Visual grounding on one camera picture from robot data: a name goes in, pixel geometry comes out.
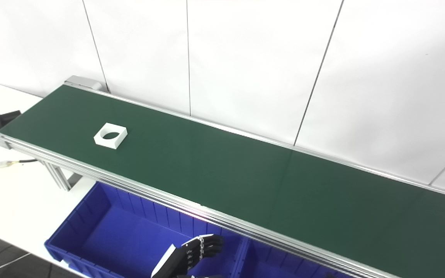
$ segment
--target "white table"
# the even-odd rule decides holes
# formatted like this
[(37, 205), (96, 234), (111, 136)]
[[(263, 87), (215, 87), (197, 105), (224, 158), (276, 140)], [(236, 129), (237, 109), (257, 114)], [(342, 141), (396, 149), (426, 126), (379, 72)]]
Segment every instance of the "white table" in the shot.
[[(15, 110), (23, 113), (39, 100), (39, 97), (0, 85), (0, 114)], [(32, 157), (0, 147), (0, 161), (22, 159)], [(86, 277), (69, 269), (64, 261), (55, 261), (44, 247), (44, 241), (94, 183), (89, 178), (82, 178), (66, 192), (58, 188), (39, 162), (0, 169), (0, 239)]]

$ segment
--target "cable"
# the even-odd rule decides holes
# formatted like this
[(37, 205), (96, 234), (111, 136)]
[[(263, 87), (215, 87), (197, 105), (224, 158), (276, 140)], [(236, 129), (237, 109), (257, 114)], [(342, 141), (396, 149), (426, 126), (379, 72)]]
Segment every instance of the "cable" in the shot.
[(27, 254), (25, 254), (25, 255), (19, 257), (19, 258), (16, 258), (16, 259), (14, 259), (13, 261), (11, 261), (11, 262), (9, 262), (9, 263), (3, 264), (2, 266), (0, 266), (0, 269), (2, 269), (3, 267), (5, 267), (5, 266), (7, 266), (7, 265), (9, 265), (9, 264), (12, 264), (12, 263), (14, 263), (14, 262), (16, 262), (16, 261), (18, 261), (18, 260), (20, 260), (20, 259), (23, 259), (24, 257), (27, 257), (28, 255), (30, 255), (30, 253), (27, 253)]
[(28, 162), (36, 162), (36, 161), (37, 161), (37, 159), (14, 160), (14, 161), (6, 160), (6, 161), (1, 161), (0, 162), (0, 168), (9, 167), (9, 166), (11, 166), (13, 164), (16, 164), (16, 163), (28, 163)]
[(19, 163), (36, 162), (36, 159), (18, 160)]

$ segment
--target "black bracket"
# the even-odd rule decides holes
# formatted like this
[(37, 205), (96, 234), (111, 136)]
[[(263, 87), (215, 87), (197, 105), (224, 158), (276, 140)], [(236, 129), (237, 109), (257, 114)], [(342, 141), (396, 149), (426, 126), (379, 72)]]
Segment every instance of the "black bracket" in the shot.
[(7, 125), (12, 120), (14, 120), (16, 117), (20, 116), (21, 114), (22, 113), (20, 112), (20, 110), (17, 110), (0, 115), (0, 129), (5, 125)]

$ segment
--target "white backdrop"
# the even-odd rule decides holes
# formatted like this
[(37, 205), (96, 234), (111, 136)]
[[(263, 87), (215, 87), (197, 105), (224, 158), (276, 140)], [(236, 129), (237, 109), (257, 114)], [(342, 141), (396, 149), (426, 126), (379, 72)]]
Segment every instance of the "white backdrop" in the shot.
[(82, 2), (0, 0), (0, 84), (42, 97), (71, 75), (104, 85)]
[[(81, 0), (0, 0), (0, 84), (43, 96), (84, 76), (293, 143), (339, 5), (85, 0), (87, 18)], [(430, 183), (445, 167), (445, 0), (345, 0), (297, 145)]]
[(293, 144), (340, 0), (189, 0), (193, 116)]
[(111, 93), (189, 114), (185, 0), (86, 0)]
[(346, 0), (297, 144), (429, 183), (445, 167), (445, 1)]

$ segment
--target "conveyor belt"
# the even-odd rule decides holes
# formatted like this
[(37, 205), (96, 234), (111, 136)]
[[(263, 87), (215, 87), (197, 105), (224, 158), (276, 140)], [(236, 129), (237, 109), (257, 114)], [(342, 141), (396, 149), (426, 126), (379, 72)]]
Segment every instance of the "conveyor belt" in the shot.
[[(106, 122), (127, 128), (117, 150), (94, 143)], [(410, 181), (67, 85), (2, 141), (358, 277), (445, 277), (445, 194)]]

